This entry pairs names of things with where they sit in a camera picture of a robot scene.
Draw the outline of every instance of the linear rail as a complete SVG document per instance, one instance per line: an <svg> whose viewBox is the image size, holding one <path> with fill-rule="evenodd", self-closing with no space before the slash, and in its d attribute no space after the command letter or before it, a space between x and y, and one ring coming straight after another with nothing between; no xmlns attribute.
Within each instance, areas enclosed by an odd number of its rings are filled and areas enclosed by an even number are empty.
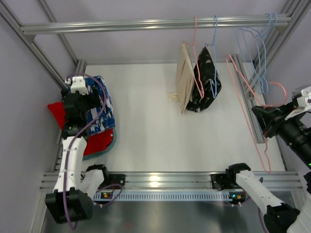
<svg viewBox="0 0 311 233"><path fill-rule="evenodd" d="M238 70L242 73L242 75L245 78L247 78L241 56L239 54L234 54L233 60L236 63ZM246 112L247 112L247 115L249 118L249 122L250 122L250 125L252 128L252 131L254 133L255 140L257 143L264 143L265 140L264 140L260 125L257 121L256 116L252 112L252 107L256 106L255 98L254 98L253 94L251 94L249 92L249 90L247 89L248 87L246 86L244 80L240 76L240 73L236 71L236 74L238 77L238 83L239 83L241 91L242 91L242 97L243 97L244 104L246 107Z"/></svg>
<svg viewBox="0 0 311 233"><path fill-rule="evenodd" d="M279 14L276 26L287 26L291 21L288 14ZM217 27L260 27L266 26L270 21L268 15L243 16L243 17L219 17ZM214 28L215 17L198 18L197 28ZM75 23L44 23L24 24L20 29L26 35L58 34L58 33L88 33L88 32L118 32L136 30L163 30L163 29L187 29L194 27L193 18L185 19L145 19L122 20L103 22L75 22Z"/></svg>
<svg viewBox="0 0 311 233"><path fill-rule="evenodd" d="M110 172L109 175L125 174L124 192L217 192L212 189L210 176L224 172ZM263 177L264 185L270 191L301 191L303 187L297 172L254 172ZM45 173L41 191L51 191L58 173ZM240 189L226 190L238 192Z"/></svg>

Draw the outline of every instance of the blue patterned cloth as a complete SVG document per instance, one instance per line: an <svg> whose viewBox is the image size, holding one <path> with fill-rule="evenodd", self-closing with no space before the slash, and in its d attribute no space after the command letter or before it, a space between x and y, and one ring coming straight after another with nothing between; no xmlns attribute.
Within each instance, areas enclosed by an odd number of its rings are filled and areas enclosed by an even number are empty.
<svg viewBox="0 0 311 233"><path fill-rule="evenodd" d="M101 116L91 125L90 135L101 133L101 132L104 132L106 130L109 130L115 127L115 119L113 117L112 102L111 102L111 98L109 96L107 87L104 83L104 79L102 78L102 76L94 76L94 78L96 78L104 87L104 91L106 93L106 109L101 114ZM102 89L92 79L86 78L86 85L87 85L89 93L91 94L93 93L91 89L92 87L97 87L99 95L101 97L104 97ZM102 107L91 109L87 115L87 121L90 122L92 119L94 119L95 116L101 111L101 108Z"/></svg>

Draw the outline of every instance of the white wall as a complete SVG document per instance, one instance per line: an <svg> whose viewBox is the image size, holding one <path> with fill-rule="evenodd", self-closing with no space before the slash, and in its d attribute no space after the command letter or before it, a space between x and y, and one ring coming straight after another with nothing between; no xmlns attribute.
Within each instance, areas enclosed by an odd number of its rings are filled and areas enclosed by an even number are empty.
<svg viewBox="0 0 311 233"><path fill-rule="evenodd" d="M284 0L47 0L59 22L229 17L279 13ZM238 51L236 29L219 29L217 56ZM212 43L214 29L197 32L197 51ZM183 41L192 41L193 30L161 30L67 34L78 57L89 64L176 62Z"/></svg>
<svg viewBox="0 0 311 233"><path fill-rule="evenodd" d="M295 30L284 49L279 53L268 70L270 81L280 82L288 92L288 101L291 100L292 91L302 85L311 84L311 11L309 11L299 27ZM268 103L280 103L284 99L282 90L271 86L267 96ZM311 116L307 114L303 118L304 123L311 126ZM303 183L302 175L310 170L301 162L300 159L282 143L286 156L289 159L289 166L293 170L298 170Z"/></svg>
<svg viewBox="0 0 311 233"><path fill-rule="evenodd" d="M55 162L59 128L47 104L60 91L2 17L0 31L0 232L24 233Z"/></svg>

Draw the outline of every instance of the hanging rail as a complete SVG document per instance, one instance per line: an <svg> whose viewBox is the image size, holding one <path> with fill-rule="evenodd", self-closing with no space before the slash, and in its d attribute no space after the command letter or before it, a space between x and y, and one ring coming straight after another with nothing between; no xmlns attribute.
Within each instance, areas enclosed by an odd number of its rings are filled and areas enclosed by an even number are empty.
<svg viewBox="0 0 311 233"><path fill-rule="evenodd" d="M287 26L291 21L289 14L279 14L276 26ZM243 16L243 17L218 17L217 27L260 27L266 26L270 21L268 15ZM197 28L214 28L214 17L198 18ZM187 29L194 27L193 18L185 19L146 19L123 20L106 22L76 22L76 23L45 23L24 24L20 29L26 35L58 34L58 33L88 33L88 32L118 32L135 30L163 30Z"/></svg>

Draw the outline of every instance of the beige cloth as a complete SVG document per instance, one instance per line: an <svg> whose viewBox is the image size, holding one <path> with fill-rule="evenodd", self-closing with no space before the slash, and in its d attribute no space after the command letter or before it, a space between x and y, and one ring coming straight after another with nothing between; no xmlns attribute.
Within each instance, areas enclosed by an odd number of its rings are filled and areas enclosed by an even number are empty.
<svg viewBox="0 0 311 233"><path fill-rule="evenodd" d="M179 52L175 85L177 97L181 103L180 111L183 113L189 100L192 100L194 85L192 62L185 43L182 44Z"/></svg>

